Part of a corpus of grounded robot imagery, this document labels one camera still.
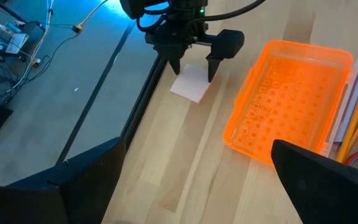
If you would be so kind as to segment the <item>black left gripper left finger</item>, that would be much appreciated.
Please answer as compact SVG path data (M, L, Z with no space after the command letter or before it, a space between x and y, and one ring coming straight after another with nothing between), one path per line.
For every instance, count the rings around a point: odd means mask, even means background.
M100 224L125 155L124 141L114 138L0 186L0 224Z

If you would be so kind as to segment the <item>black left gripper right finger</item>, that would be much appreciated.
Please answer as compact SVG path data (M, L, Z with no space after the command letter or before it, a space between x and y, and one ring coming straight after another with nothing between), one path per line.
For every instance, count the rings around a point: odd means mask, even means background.
M358 224L358 169L279 139L271 158L303 224Z

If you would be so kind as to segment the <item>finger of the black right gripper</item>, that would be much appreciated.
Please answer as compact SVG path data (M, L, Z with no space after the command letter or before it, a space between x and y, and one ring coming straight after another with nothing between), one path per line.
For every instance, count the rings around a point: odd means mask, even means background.
M211 83L219 64L225 59L234 58L240 51L245 42L245 35L238 30L223 29L218 35L207 35L205 42L211 47L211 51L206 57L208 82Z
M184 56L187 51L187 45L155 45L154 50L156 50L159 56L166 59L172 70L176 75L180 74L180 59Z

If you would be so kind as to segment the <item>white paper note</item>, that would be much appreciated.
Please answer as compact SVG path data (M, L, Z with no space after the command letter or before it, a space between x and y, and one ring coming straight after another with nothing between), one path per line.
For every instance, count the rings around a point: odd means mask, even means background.
M210 86L207 69L186 64L170 91L192 102L199 103Z

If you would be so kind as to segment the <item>orange plastic box lid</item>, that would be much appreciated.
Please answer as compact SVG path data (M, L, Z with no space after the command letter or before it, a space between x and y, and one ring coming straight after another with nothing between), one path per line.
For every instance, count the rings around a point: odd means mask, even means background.
M236 96L225 144L268 165L276 139L328 156L353 61L345 50L271 40Z

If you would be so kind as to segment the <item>white adapter box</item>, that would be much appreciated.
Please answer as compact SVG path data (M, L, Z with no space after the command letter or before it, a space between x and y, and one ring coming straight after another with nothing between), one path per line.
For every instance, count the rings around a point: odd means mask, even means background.
M5 53L19 53L28 38L29 36L27 34L14 34L6 47Z

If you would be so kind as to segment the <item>black metal table frame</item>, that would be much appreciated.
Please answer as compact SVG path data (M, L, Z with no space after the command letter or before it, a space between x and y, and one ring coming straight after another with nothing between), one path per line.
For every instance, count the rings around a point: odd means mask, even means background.
M136 134L140 122L145 114L145 111L150 103L153 93L160 81L162 73L166 67L167 60L158 56L155 59L152 68L145 80L145 83L136 99L134 107L128 117L128 120L122 130L121 137L128 151L131 142Z

